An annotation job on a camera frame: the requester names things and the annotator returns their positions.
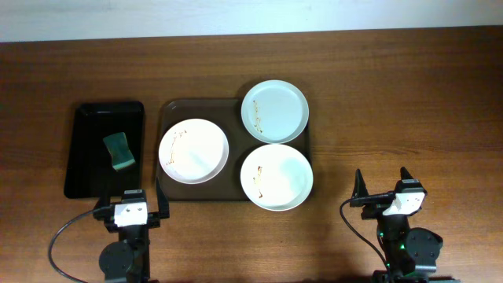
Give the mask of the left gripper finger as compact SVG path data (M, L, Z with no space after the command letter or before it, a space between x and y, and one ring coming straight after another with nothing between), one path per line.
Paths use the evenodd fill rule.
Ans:
M169 200L165 196L160 184L160 180L158 178L156 178L156 197L157 197L159 217L161 219L169 219L170 218Z
M108 186L102 186L99 190L99 198L94 208L106 208L110 205L110 192Z

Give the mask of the green yellow sponge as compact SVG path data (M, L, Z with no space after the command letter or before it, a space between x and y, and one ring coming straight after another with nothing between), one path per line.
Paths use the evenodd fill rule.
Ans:
M103 142L111 157L112 168L115 171L121 171L136 164L124 132L106 136L103 138Z

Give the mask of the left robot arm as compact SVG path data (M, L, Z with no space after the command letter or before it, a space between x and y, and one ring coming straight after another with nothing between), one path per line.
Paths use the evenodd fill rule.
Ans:
M156 181L158 211L147 208L146 192L126 190L121 201L112 203L110 196L100 197L93 216L102 221L109 233L119 240L108 244L100 254L99 267L107 282L152 282L150 274L149 231L159 228L170 217L169 200Z

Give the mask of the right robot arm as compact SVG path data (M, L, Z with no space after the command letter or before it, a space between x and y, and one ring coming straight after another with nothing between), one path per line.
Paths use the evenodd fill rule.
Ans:
M427 190L405 167L392 191L369 194L360 170L356 170L351 198L343 205L361 208L363 220L376 220L378 245L363 237L346 219L343 207L340 216L347 227L383 262L385 269L373 272L371 282L455 282L453 277L435 277L436 260L443 239L425 228L412 228L409 217L422 208Z

